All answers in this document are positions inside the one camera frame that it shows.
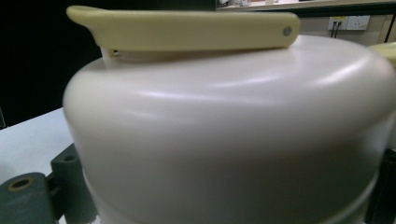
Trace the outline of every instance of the lid handle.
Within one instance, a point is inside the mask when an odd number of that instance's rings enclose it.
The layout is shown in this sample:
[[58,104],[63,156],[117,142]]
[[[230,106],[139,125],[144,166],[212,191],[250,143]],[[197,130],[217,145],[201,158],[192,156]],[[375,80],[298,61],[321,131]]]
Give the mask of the lid handle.
[[285,48],[300,22],[291,13],[104,10],[72,6],[68,17],[105,49],[184,51]]

